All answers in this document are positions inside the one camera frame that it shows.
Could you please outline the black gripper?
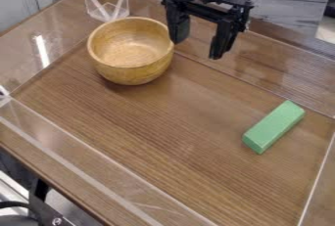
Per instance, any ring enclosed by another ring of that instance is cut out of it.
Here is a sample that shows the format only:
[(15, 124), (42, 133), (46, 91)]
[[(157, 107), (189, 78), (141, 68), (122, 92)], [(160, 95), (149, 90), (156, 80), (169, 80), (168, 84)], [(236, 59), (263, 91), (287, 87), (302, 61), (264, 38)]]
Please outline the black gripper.
[(237, 34), (244, 31), (253, 8), (252, 0), (162, 0), (172, 41), (181, 43), (190, 34), (190, 16), (217, 23), (209, 58), (219, 60), (232, 49)]

